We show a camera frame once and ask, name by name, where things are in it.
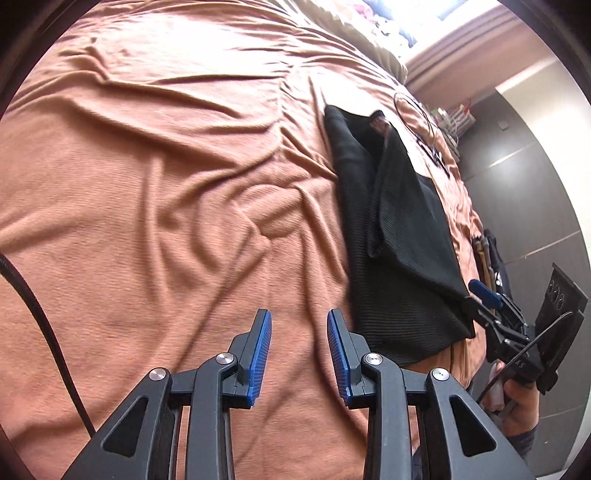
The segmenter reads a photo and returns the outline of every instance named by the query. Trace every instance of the wrinkled fabric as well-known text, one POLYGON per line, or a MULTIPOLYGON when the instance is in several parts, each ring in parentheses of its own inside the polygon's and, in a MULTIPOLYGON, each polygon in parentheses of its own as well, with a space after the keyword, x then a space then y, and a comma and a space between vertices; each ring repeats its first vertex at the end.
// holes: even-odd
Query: wrinkled fabric
MULTIPOLYGON (((361 477, 366 413, 338 397, 326 339, 329 309, 349 308, 325 73, 390 108, 404 90, 258 0, 120 0, 79 20, 15 96, 0 121, 0 249, 44 307, 96 427, 151 368, 199 366, 264 307, 262 393, 232 413, 236 477, 361 477)), ((409 155, 434 182, 467 282, 482 225, 436 143, 451 180, 409 155)), ((5 282, 0 304, 0 423, 38 480, 57 479, 88 436, 5 282)), ((412 368, 467 385, 484 348, 477 329, 412 368)))

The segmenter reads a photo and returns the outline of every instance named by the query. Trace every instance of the blue gripper pad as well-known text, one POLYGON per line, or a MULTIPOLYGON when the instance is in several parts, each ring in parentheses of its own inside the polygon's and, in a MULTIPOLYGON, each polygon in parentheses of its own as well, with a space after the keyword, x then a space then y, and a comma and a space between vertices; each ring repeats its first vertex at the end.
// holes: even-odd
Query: blue gripper pad
POLYGON ((339 387, 339 395, 345 401, 345 405, 349 406, 353 397, 351 393, 351 374, 342 341, 342 335, 349 335, 349 332, 346 330, 346 326, 345 332, 340 331, 342 328, 339 329, 332 310, 326 320, 326 334, 329 339, 330 356, 335 369, 336 384, 339 387))
POLYGON ((468 290, 476 295, 482 304, 489 309, 501 310, 503 301, 498 293, 490 291, 480 280, 472 279, 468 283, 468 290))
POLYGON ((248 391, 246 393, 246 402, 252 407, 255 400, 261 394, 262 377, 265 373, 265 365, 267 364, 267 356, 269 355, 269 347, 271 345, 271 314, 265 310, 264 319, 255 331, 255 324, 252 327, 250 335, 258 333, 254 354, 246 372, 248 374, 248 391))

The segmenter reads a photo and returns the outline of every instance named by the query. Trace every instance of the power cord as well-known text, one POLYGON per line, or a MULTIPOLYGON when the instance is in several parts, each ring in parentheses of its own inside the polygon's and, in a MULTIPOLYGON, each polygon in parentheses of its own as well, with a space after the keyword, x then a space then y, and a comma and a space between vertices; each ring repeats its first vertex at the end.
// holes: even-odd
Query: power cord
POLYGON ((501 371, 499 373, 497 373, 495 375, 495 378, 493 378, 489 384, 485 387, 485 389, 482 391, 482 393, 479 395, 478 400, 476 400, 476 403, 480 404, 480 402, 482 402, 482 400, 484 399, 485 395, 488 393, 488 391, 491 389, 491 387, 497 382, 497 380, 500 379, 501 375, 503 374, 503 372, 505 372, 505 370, 507 370, 509 367, 513 366, 513 364, 519 360, 523 355, 525 355, 525 353, 532 348, 536 343, 538 343, 538 341, 546 334, 546 332, 548 332, 554 325, 558 324, 560 321, 562 321, 563 319, 565 319, 566 317, 569 317, 570 315, 572 315, 573 312, 566 312, 563 313, 560 317, 558 317, 555 321, 553 321, 550 325, 548 325, 542 332, 540 332, 539 335, 537 335, 530 343, 528 343, 525 347, 523 347, 523 349, 521 349, 521 351, 519 351, 511 360, 509 360, 509 362, 501 369, 501 371))
POLYGON ((33 315, 33 318, 39 325, 41 333, 45 337, 47 345, 49 346, 49 350, 51 350, 51 354, 53 355, 57 369, 60 371, 61 379, 64 381, 66 390, 70 394, 72 403, 76 407, 76 411, 78 412, 82 423, 84 423, 84 426, 88 431, 88 435, 90 438, 92 438, 92 436, 96 433, 95 427, 90 420, 88 412, 84 408, 84 404, 80 399, 80 395, 78 395, 78 390, 76 389, 74 381, 72 380, 72 376, 70 375, 70 371, 68 370, 68 366, 66 364, 66 360, 64 359, 64 355, 61 352, 60 344, 57 341, 56 334, 53 332, 49 320, 47 319, 45 312, 43 312, 43 309, 41 308, 37 298, 35 298, 35 294, 29 288, 29 285, 27 285, 27 282, 14 267, 14 265, 10 263, 10 260, 8 260, 2 253, 0 253, 0 273, 17 291, 19 296, 27 305, 29 312, 31 312, 31 315, 33 315))

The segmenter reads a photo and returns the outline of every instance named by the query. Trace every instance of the cable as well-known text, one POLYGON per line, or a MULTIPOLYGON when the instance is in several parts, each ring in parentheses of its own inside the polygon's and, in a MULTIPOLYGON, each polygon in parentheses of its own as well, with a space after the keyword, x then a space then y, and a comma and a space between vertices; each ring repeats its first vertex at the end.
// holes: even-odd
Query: cable
POLYGON ((61 352, 60 344, 57 341, 56 334, 53 332, 53 329, 51 328, 49 320, 47 319, 45 312, 43 312, 41 305, 35 298, 35 294, 29 288, 29 285, 27 285, 27 282, 14 267, 14 265, 11 264, 2 253, 0 253, 0 273, 17 291, 19 296, 27 305, 31 315, 33 315, 33 318, 37 321, 37 324, 41 329, 41 333, 45 337, 47 345, 49 346, 49 350, 51 350, 51 354, 53 355, 53 359, 56 362, 57 369, 60 371, 61 379, 64 381, 66 390, 70 394, 72 403, 76 407, 76 411, 78 412, 82 423, 84 423, 84 426, 88 431, 88 435, 90 435, 92 438, 92 436, 96 433, 95 427, 92 424, 88 412, 84 408, 84 404, 80 399, 80 395, 78 395, 78 390, 76 390, 76 386, 74 385, 74 381, 72 380, 72 376, 68 370, 68 366, 66 364, 66 360, 64 359, 64 355, 61 352))
POLYGON ((411 96, 407 95, 406 93, 402 93, 402 92, 394 92, 394 108, 396 109, 396 113, 397 115, 400 117, 400 120, 402 120, 402 123, 404 124, 404 126, 406 128, 408 128, 408 130, 414 134, 419 136, 418 133, 416 133, 411 127, 410 125, 407 123, 407 121, 404 119, 404 117, 402 116, 402 114, 400 113, 400 110, 398 110, 398 102, 396 101, 397 97, 402 97, 410 106, 414 107, 416 110, 418 110, 421 115, 423 116, 423 118, 425 119, 425 121, 427 122, 427 126, 429 128, 429 132, 428 132, 428 136, 431 138, 432 140, 432 144, 429 145, 427 142, 425 142, 423 140, 423 142, 425 143, 426 146, 428 146, 429 148, 434 148, 435 146, 435 130, 433 128, 433 124, 431 123, 431 120, 429 120, 429 116, 427 115, 427 112, 425 112, 424 108, 421 106, 420 103, 418 103, 414 98, 412 98, 411 96))
POLYGON ((495 375, 495 378, 493 378, 488 385, 485 387, 485 389, 482 391, 482 393, 479 395, 478 400, 476 400, 476 403, 480 404, 480 402, 482 401, 482 399, 485 397, 485 395, 488 393, 488 391, 491 389, 491 387, 497 382, 497 380, 499 380, 499 378, 501 377, 501 375, 503 374, 503 372, 505 370, 507 370, 509 367, 511 367, 517 360, 519 360, 526 352, 527 350, 529 350, 530 348, 532 348, 536 343, 538 343, 538 341, 546 334, 546 332, 548 332, 554 325, 556 325, 558 322, 560 322, 561 320, 565 319, 566 317, 572 315, 573 312, 566 312, 563 313, 560 317, 558 317, 555 321, 552 322, 552 324, 548 325, 544 331, 542 331, 539 335, 537 335, 530 343, 528 343, 525 347, 523 347, 523 349, 518 352, 511 360, 509 360, 509 362, 501 369, 501 371, 499 373, 497 373, 495 375))

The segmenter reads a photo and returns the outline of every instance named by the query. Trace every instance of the wall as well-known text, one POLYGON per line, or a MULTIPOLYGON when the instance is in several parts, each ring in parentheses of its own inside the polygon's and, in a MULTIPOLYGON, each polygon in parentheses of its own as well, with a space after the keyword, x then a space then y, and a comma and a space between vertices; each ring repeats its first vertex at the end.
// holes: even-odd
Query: wall
MULTIPOLYGON (((556 169, 591 251, 591 106, 558 61, 498 90, 525 121, 556 169)), ((591 432, 591 405, 567 464, 591 432)))
MULTIPOLYGON (((543 103, 544 97, 535 100, 543 103)), ((552 262, 591 293, 579 221, 553 162, 511 104, 494 92, 472 112, 477 121, 460 140, 460 172, 483 224, 497 237, 513 298, 533 322, 552 262)), ((591 384, 585 365, 590 340, 591 322, 584 322, 558 370, 558 383, 541 399, 529 462, 538 476, 561 470, 576 441, 591 384)), ((487 377, 486 368, 476 376, 476 394, 487 377)))

